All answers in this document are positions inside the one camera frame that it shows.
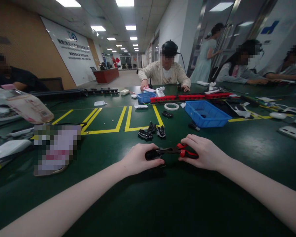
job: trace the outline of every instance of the person's hand on table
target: person's hand on table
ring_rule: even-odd
[[[190,91],[190,88],[187,85],[182,85],[182,89],[184,89],[184,92]]]
[[[137,144],[131,148],[128,154],[119,161],[119,163],[126,169],[127,175],[138,174],[145,170],[163,165],[163,159],[155,159],[151,161],[146,160],[146,152],[154,149],[158,149],[158,147],[153,143]]]
[[[181,140],[181,143],[189,145],[196,151],[199,158],[182,158],[179,161],[185,161],[197,168],[219,171],[225,162],[232,159],[219,149],[211,140],[198,137],[196,135],[187,135],[186,138]]]
[[[141,81],[140,90],[144,91],[144,89],[149,88],[148,86],[148,79],[143,79]]]
[[[256,80],[248,80],[247,84],[259,84],[259,85],[266,85],[267,84],[267,79],[256,79]]]

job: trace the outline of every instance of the white tape roll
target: white tape roll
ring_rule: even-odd
[[[169,108],[168,105],[174,105],[175,108]],[[173,111],[173,110],[178,110],[179,109],[179,105],[178,104],[175,104],[175,103],[166,103],[164,105],[164,108],[167,109],[167,110]]]

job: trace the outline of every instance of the red tray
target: red tray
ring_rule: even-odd
[[[179,100],[199,100],[204,98],[204,95],[179,95]]]
[[[162,102],[162,101],[171,101],[171,100],[175,100],[175,98],[176,98],[175,95],[154,97],[154,98],[150,98],[150,102],[156,103],[156,102]]]
[[[216,93],[205,95],[205,99],[219,99],[219,98],[228,98],[232,93]]]

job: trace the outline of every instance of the person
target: person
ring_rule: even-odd
[[[223,23],[217,23],[205,38],[200,56],[196,61],[195,69],[190,77],[192,83],[196,83],[197,81],[208,81],[210,76],[211,59],[222,52],[219,50],[216,53],[213,53],[217,45],[216,40],[219,38],[223,28]]]
[[[259,74],[267,79],[283,79],[296,81],[296,45],[287,52],[284,60],[274,60]]]
[[[98,65],[98,71],[103,71],[105,70],[105,62],[102,62],[101,64]]]
[[[221,173],[249,192],[296,233],[296,191],[229,157],[206,138],[189,134],[181,143],[193,148],[199,158],[180,157],[179,161]],[[122,160],[27,212],[0,230],[0,236],[62,236],[116,183],[127,176],[163,165],[162,159],[145,159],[147,151],[157,148],[155,144],[135,145]]]
[[[190,79],[182,66],[174,62],[177,50],[178,46],[173,41],[167,41],[161,47],[161,60],[155,61],[139,71],[141,91],[149,87],[149,78],[151,78],[152,85],[177,84],[179,82],[184,92],[190,91]]]
[[[16,89],[24,92],[49,91],[34,74],[10,66],[5,56],[0,54],[0,87],[6,84],[13,84]]]
[[[260,42],[256,39],[245,41],[237,51],[218,68],[216,81],[243,84],[267,84],[268,80],[248,69],[249,59],[260,52]]]

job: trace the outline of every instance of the red desk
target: red desk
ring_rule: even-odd
[[[98,83],[109,83],[115,78],[119,77],[117,68],[107,69],[104,71],[95,71],[93,74],[95,75],[96,81]]]

